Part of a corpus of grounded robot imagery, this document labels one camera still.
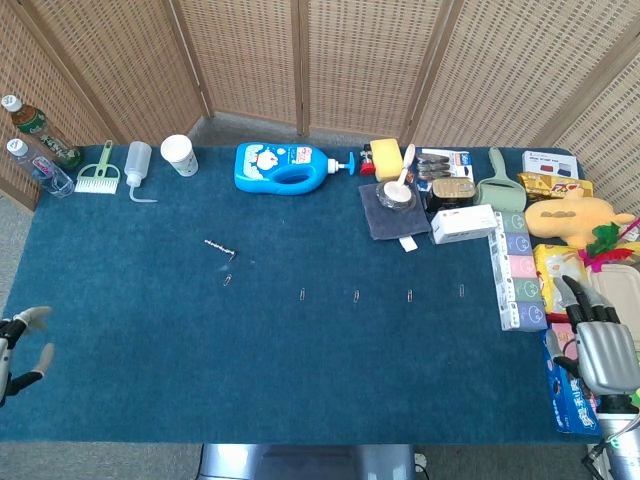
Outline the translucent squeeze wash bottle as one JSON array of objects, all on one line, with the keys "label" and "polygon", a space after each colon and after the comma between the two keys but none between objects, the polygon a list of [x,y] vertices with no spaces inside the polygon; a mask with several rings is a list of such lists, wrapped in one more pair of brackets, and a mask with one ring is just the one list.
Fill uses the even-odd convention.
[{"label": "translucent squeeze wash bottle", "polygon": [[155,199],[141,199],[135,196],[135,190],[147,177],[152,148],[142,141],[133,141],[128,148],[124,172],[129,186],[129,198],[136,203],[156,203]]}]

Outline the pale green lint roller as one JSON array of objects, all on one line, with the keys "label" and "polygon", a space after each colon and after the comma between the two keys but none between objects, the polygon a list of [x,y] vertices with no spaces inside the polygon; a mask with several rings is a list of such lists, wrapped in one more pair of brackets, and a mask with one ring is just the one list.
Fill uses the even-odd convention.
[{"label": "pale green lint roller", "polygon": [[523,212],[527,203],[524,187],[509,178],[504,157],[498,148],[491,147],[488,156],[494,175],[478,182],[474,204],[490,205],[494,211],[500,212]]}]

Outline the grey folded cloth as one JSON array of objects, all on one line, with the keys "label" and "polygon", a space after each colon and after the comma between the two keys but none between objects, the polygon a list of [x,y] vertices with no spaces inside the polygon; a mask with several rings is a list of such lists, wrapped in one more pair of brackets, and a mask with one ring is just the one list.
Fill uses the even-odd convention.
[{"label": "grey folded cloth", "polygon": [[365,184],[358,188],[373,240],[399,240],[431,232],[419,191],[414,186],[409,186],[409,203],[396,208],[386,206],[380,201],[378,191],[381,189],[379,184]]}]

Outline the white cardboard box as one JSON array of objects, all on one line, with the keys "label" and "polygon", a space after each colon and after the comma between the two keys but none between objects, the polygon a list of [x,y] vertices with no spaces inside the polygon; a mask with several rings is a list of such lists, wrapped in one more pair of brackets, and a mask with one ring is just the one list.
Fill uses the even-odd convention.
[{"label": "white cardboard box", "polygon": [[487,237],[496,228],[494,211],[487,204],[442,210],[431,221],[436,245]]}]

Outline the blue cling film box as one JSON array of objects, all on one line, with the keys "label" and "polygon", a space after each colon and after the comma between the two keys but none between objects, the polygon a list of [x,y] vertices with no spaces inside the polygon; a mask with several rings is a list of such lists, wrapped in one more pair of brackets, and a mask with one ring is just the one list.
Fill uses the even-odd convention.
[{"label": "blue cling film box", "polygon": [[598,401],[581,380],[553,362],[546,338],[549,331],[550,328],[540,337],[556,429],[564,434],[600,436],[596,417]]}]

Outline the wicker folding screen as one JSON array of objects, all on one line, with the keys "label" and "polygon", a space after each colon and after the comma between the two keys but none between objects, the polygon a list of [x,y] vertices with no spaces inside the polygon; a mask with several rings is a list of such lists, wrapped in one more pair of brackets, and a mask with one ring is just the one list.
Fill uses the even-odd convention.
[{"label": "wicker folding screen", "polygon": [[640,0],[0,0],[0,96],[76,145],[218,113],[556,146],[640,212]]}]

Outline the blue carpet table cover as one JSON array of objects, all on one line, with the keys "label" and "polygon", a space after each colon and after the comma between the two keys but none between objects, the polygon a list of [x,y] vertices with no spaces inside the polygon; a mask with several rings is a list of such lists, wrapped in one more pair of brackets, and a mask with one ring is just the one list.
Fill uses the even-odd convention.
[{"label": "blue carpet table cover", "polygon": [[197,156],[187,178],[153,156],[138,194],[156,203],[41,199],[5,314],[53,310],[15,374],[56,352],[0,408],[0,442],[571,441],[538,335],[501,328],[486,239],[408,253],[371,238],[360,177],[255,195],[233,148]]}]

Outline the blister pack of clips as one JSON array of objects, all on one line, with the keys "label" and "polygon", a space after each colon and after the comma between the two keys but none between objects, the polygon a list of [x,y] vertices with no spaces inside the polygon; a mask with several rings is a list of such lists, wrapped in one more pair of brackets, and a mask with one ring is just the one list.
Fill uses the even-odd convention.
[{"label": "blister pack of clips", "polygon": [[414,161],[415,184],[428,192],[438,178],[466,178],[474,182],[473,162],[469,151],[418,147]]}]

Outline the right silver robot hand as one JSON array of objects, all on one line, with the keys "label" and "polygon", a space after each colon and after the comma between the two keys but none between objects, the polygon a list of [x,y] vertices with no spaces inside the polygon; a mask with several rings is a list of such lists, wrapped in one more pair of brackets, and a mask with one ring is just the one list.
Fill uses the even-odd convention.
[{"label": "right silver robot hand", "polygon": [[640,388],[640,363],[629,328],[613,304],[592,286],[568,275],[553,279],[569,318],[577,357],[559,347],[557,334],[545,333],[551,361],[581,379],[596,396],[630,395]]}]

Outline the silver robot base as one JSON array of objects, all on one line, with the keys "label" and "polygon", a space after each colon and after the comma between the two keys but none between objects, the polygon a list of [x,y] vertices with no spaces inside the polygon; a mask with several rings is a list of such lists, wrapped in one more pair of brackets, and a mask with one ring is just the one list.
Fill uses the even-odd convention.
[{"label": "silver robot base", "polygon": [[415,480],[406,444],[204,444],[195,480]]}]

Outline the yellow sponge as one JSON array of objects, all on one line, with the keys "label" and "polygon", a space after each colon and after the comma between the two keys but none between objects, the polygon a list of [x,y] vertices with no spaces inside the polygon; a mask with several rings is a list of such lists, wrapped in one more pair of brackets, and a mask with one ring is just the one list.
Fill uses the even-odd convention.
[{"label": "yellow sponge", "polygon": [[375,177],[378,182],[396,180],[403,169],[403,156],[395,138],[370,142]]}]

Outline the pink packet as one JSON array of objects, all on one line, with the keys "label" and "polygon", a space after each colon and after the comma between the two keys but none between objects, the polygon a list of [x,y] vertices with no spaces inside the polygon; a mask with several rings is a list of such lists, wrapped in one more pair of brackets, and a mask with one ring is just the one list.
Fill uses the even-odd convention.
[{"label": "pink packet", "polygon": [[557,338],[558,347],[562,355],[576,360],[578,358],[578,352],[575,334],[572,331],[571,325],[569,323],[552,323],[550,329]]}]

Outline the green hand brush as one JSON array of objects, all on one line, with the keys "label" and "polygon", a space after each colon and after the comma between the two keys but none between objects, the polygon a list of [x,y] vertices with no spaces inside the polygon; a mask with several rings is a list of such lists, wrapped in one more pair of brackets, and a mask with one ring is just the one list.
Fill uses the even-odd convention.
[{"label": "green hand brush", "polygon": [[75,182],[75,193],[115,195],[121,179],[121,172],[110,162],[113,141],[107,140],[102,148],[99,161],[83,166]]}]

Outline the green red feather toy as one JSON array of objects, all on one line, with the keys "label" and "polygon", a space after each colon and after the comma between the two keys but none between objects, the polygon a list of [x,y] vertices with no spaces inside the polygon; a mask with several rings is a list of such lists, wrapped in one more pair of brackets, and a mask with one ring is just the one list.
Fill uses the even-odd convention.
[{"label": "green red feather toy", "polygon": [[593,229],[595,240],[579,256],[586,268],[599,273],[606,264],[631,264],[640,261],[640,217],[621,228],[615,223]]}]

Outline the white spoon in bowl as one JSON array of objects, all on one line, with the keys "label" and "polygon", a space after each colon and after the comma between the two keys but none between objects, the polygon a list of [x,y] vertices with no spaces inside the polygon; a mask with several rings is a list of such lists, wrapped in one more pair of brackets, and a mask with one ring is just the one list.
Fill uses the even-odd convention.
[{"label": "white spoon in bowl", "polygon": [[414,202],[412,188],[407,183],[407,176],[415,159],[416,147],[409,144],[403,156],[403,167],[396,180],[381,182],[376,186],[376,196],[380,204],[392,210],[409,208]]}]

